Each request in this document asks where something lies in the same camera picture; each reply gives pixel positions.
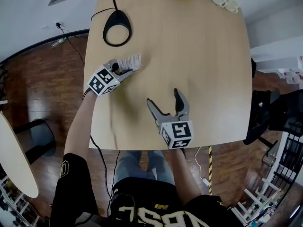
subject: white cup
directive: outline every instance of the white cup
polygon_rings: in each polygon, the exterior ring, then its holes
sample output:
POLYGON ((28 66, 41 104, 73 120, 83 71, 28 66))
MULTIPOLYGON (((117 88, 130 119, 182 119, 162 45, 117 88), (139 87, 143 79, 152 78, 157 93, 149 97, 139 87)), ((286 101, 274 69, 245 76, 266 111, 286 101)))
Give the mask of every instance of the white cup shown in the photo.
POLYGON ((227 4, 225 6, 225 8, 230 11, 230 12, 233 12, 233 13, 238 13, 238 8, 239 8, 239 5, 236 1, 234 0, 229 0, 227 1, 227 4))
POLYGON ((227 5, 227 1, 228 0, 213 0, 213 2, 217 5, 219 5, 220 7, 224 8, 227 5))

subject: paper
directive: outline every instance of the paper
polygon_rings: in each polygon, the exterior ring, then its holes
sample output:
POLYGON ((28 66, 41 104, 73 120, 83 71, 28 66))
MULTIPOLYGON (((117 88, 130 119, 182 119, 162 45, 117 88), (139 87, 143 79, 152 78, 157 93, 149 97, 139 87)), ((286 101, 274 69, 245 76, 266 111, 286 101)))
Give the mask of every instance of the paper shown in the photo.
POLYGON ((133 69, 134 71, 141 68, 141 54, 133 55, 122 60, 118 60, 120 70, 133 69))

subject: white cable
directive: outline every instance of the white cable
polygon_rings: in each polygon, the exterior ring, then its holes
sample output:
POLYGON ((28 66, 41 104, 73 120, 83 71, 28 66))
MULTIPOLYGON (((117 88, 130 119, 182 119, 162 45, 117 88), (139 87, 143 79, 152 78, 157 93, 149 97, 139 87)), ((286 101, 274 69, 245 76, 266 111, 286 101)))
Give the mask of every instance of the white cable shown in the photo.
POLYGON ((197 161, 197 159, 196 159, 196 156, 197 156, 197 154, 198 154, 198 152, 199 152, 199 150, 201 149, 201 146, 199 147, 199 149, 197 150, 197 152, 196 152, 196 154, 195 154, 195 161, 196 161, 196 163, 197 163, 197 165, 199 166, 199 177, 201 178, 201 179, 203 179, 202 177, 201 177, 201 166, 199 165, 199 163, 198 163, 198 161, 197 161))
POLYGON ((209 181, 205 178, 205 177, 201 177, 201 166, 200 166, 200 164, 198 163, 198 161, 197 161, 197 159, 196 159, 196 156, 197 156, 197 154, 198 154, 198 152, 199 152, 199 150, 201 149, 201 146, 199 147, 199 149, 197 150, 197 152, 196 152, 196 154, 195 154, 195 161, 196 161, 196 163, 197 163, 197 165, 199 166, 199 177, 202 179, 202 182, 206 185, 206 186, 209 186, 209 181))

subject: cable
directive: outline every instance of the cable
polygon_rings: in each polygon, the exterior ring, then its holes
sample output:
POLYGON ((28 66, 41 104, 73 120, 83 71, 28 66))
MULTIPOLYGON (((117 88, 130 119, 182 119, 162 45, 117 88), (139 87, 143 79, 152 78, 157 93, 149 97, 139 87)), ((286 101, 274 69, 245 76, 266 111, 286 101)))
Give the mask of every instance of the cable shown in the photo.
MULTIPOLYGON (((117 167, 117 163, 118 163, 118 158, 119 158, 120 152, 121 152, 121 151, 119 151, 119 153, 118 153, 118 155, 117 155, 116 165, 115 165, 115 168, 114 168, 114 176, 113 176, 113 183, 112 183, 111 198, 113 198, 113 188, 114 188, 115 172, 116 172, 116 167, 117 167)), ((110 202, 111 202, 111 201, 108 201, 108 206, 107 206, 107 217, 108 217, 108 213, 109 213, 110 202)))
POLYGON ((131 223, 134 223, 134 226, 137 226, 137 224, 138 224, 138 209, 136 207, 136 202, 134 200, 134 197, 132 195, 130 195, 130 194, 127 194, 127 193, 119 193, 118 197, 119 196, 130 197, 132 199, 133 204, 134 204, 134 218, 133 218, 133 220, 132 220, 131 223))
POLYGON ((201 146, 199 147, 199 149, 197 150, 197 152, 196 152, 196 154, 195 154, 195 161, 196 161, 196 163, 197 163, 197 165, 199 166, 199 177, 201 178, 201 179, 203 179, 202 177, 201 177, 201 166, 200 166, 200 164, 198 163, 198 161, 197 161, 197 159, 196 159, 196 156, 197 156, 197 154, 198 154, 198 152, 199 152, 199 150, 201 149, 201 146))
POLYGON ((68 42, 69 42, 69 43, 71 44, 71 46, 75 49, 75 51, 79 54, 79 56, 80 56, 80 58, 81 58, 81 61, 82 61, 82 64, 83 64, 83 66, 85 66, 85 65, 84 65, 84 60, 83 60, 83 58, 82 58, 80 52, 76 49, 75 46, 73 46, 73 44, 70 42, 69 38, 66 36, 65 32, 63 31, 63 29, 61 29, 60 26, 61 26, 61 25, 57 25, 57 28, 60 29, 60 30, 62 31, 62 33, 64 34, 64 36, 65 36, 66 39, 68 40, 68 42))
POLYGON ((108 194, 108 196, 109 196, 110 201, 112 201, 112 197, 111 197, 110 194, 109 194, 108 186, 107 186, 107 167, 106 167, 106 164, 105 164, 105 160, 104 160, 104 158, 103 158, 103 154, 102 154, 102 152, 101 152, 100 147, 95 143, 95 141, 94 141, 94 139, 92 138, 92 136, 90 136, 90 139, 91 139, 91 142, 94 144, 94 146, 97 147, 97 149, 98 149, 98 151, 99 151, 99 153, 100 153, 100 155, 101 155, 101 158, 102 158, 102 161, 103 161, 103 164, 104 164, 104 169, 105 169, 105 188, 106 188, 106 192, 107 192, 107 194, 108 194))
MULTIPOLYGON (((85 93, 84 93, 84 95, 83 95, 83 98, 82 98, 82 101, 83 101, 83 99, 85 98, 86 94, 87 94, 90 90, 91 90, 91 89, 88 88, 88 89, 85 91, 85 93)), ((105 164, 105 160, 104 160, 104 158, 103 158, 102 151, 101 151, 100 147, 95 143, 95 141, 94 141, 94 139, 93 139, 93 137, 92 137, 91 135, 90 135, 90 140, 91 140, 91 142, 93 143, 93 145, 98 149, 98 151, 99 151, 99 153, 100 153, 100 155, 101 155, 101 158, 102 158, 102 161, 103 161, 103 165, 104 165, 104 170, 105 170, 105 189, 106 189, 106 192, 107 192, 107 194, 108 194, 108 196, 109 196, 109 199, 112 200, 111 195, 109 194, 108 186, 107 186, 107 167, 106 167, 106 164, 105 164)))
POLYGON ((94 215, 91 214, 85 221, 79 222, 79 223, 75 224, 74 226, 76 227, 76 226, 79 226, 79 225, 84 225, 84 224, 86 224, 87 222, 89 222, 89 220, 90 220, 93 216, 94 216, 94 215))
POLYGON ((109 8, 109 9, 102 10, 102 11, 100 11, 100 12, 98 12, 98 13, 95 13, 93 16, 91 16, 90 20, 92 21, 92 20, 93 20, 93 17, 94 17, 95 15, 97 15, 97 14, 99 14, 99 13, 102 13, 102 12, 104 12, 104 11, 110 10, 110 9, 115 9, 115 8, 109 8))
MULTIPOLYGON (((69 31, 69 30, 67 30, 67 29, 64 29, 64 28, 62 28, 62 30, 66 30, 68 33, 70 33, 71 34, 71 32, 69 31)), ((80 38, 80 37, 78 37, 78 36, 75 36, 75 35, 73 35, 75 38, 77 38, 77 39, 85 39, 85 38, 80 38)))

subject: wooden floor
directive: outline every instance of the wooden floor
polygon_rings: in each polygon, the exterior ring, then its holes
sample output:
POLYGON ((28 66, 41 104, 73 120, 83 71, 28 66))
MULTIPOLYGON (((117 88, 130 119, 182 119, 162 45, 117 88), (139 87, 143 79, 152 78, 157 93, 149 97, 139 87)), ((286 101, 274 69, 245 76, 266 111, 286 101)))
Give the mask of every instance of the wooden floor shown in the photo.
MULTIPOLYGON (((84 57, 87 39, 73 38, 71 41, 84 57)), ((31 202, 42 216, 50 216, 49 205, 53 201, 59 178, 66 135, 81 104, 83 65, 79 55, 65 42, 54 49, 46 44, 30 50, 9 61, 6 69, 9 71, 5 82, 9 103, 2 109, 11 125, 16 127, 36 118, 47 119, 57 141, 54 156, 41 157, 32 164, 40 194, 31 202)), ((275 74, 256 73, 253 89, 279 89, 283 94, 296 90, 297 86, 286 84, 275 74)), ((281 133, 271 131, 264 136, 273 142, 280 140, 281 133)), ((187 149, 187 161, 202 193, 207 194, 208 188, 199 178, 199 167, 194 161, 196 150, 187 149)), ((265 150, 258 141, 249 146, 245 146, 242 141, 213 146, 213 194, 220 195, 225 206, 239 201, 244 188, 255 188, 268 172, 268 168, 261 163, 265 150)), ((117 151, 103 152, 110 188, 117 151)), ((208 177, 208 149, 201 148, 197 159, 202 166, 201 175, 208 177)), ((146 163, 145 152, 143 168, 146 163)), ((88 165, 99 212, 105 214, 108 196, 104 186, 104 167, 97 150, 89 150, 88 165)))
POLYGON ((303 205, 303 187, 294 183, 269 222, 262 227, 285 227, 290 225, 289 217, 298 206, 303 205))

